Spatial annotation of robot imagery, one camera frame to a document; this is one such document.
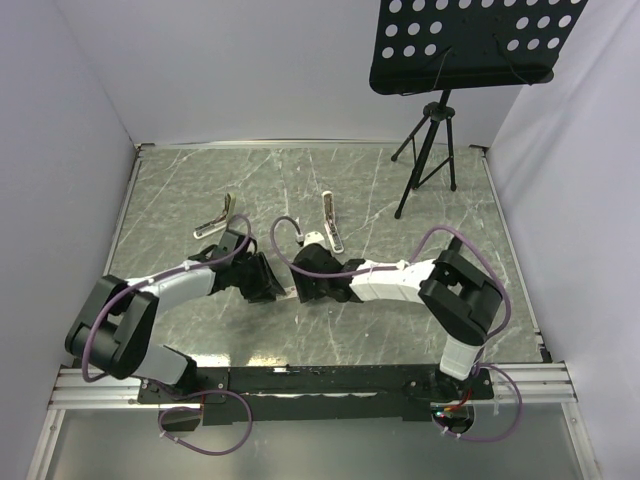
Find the staple box cardboard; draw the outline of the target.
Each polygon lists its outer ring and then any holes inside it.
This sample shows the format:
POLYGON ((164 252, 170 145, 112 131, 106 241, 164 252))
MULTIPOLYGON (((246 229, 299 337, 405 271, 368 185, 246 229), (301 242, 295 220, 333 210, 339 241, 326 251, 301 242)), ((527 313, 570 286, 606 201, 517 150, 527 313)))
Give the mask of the staple box cardboard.
POLYGON ((298 294, 297 294, 297 290, 295 287, 290 287, 286 290, 286 299, 297 299, 298 298, 298 294))

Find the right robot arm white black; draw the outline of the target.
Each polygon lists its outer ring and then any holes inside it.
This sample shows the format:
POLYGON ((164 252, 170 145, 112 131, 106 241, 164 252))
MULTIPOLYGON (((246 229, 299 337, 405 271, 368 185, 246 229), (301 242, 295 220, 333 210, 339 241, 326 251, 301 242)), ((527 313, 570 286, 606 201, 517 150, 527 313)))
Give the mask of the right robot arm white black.
POLYGON ((457 245, 434 260, 344 263, 318 243, 302 248, 290 271, 302 303, 331 298, 339 303, 392 300, 423 304, 447 334, 436 375, 438 390, 458 398, 503 303, 498 285, 460 253, 457 245))

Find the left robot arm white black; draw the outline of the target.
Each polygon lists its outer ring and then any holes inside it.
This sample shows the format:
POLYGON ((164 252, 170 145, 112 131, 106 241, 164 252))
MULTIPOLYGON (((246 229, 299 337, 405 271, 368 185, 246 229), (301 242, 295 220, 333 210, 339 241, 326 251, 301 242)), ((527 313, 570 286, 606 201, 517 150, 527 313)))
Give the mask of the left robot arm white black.
POLYGON ((257 241, 232 229, 177 267, 141 278, 101 277, 67 333, 65 350, 81 361, 87 382, 136 377, 161 383, 174 401, 187 401, 205 380, 193 358, 151 343, 156 318, 228 288, 250 304, 286 294, 257 241))

